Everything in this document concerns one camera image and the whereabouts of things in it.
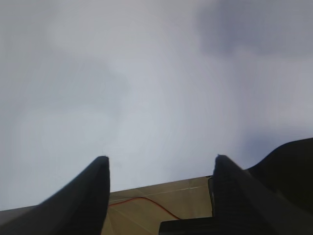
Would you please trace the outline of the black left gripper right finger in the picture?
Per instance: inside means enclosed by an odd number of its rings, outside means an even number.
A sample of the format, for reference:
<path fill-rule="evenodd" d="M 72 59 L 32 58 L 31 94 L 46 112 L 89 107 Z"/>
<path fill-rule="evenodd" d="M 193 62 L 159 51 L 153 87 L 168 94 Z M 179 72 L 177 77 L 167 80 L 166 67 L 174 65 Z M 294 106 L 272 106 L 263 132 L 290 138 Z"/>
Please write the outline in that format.
<path fill-rule="evenodd" d="M 212 176 L 214 216 L 224 235 L 311 235 L 313 217 L 218 155 Z"/>

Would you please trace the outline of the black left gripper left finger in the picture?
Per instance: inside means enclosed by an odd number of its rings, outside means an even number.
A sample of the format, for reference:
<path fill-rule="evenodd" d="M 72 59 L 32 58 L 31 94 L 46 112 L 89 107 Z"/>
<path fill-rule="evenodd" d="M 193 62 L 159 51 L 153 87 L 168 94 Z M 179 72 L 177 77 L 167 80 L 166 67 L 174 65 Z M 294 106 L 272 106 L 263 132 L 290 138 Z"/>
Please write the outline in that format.
<path fill-rule="evenodd" d="M 57 193 L 1 225 L 2 235 L 99 235 L 110 197 L 110 165 L 97 157 Z"/>

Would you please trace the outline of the grey black robot base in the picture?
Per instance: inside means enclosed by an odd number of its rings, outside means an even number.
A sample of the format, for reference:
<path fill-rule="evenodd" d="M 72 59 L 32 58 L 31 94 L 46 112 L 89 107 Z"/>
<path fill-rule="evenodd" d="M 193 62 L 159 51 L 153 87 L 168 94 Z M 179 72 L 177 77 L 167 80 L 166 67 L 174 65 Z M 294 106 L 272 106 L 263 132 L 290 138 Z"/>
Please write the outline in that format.
<path fill-rule="evenodd" d="M 313 140 L 288 142 L 244 170 L 281 199 L 313 215 Z M 223 235 L 214 216 L 212 177 L 208 181 L 212 216 L 164 221 L 161 235 Z"/>

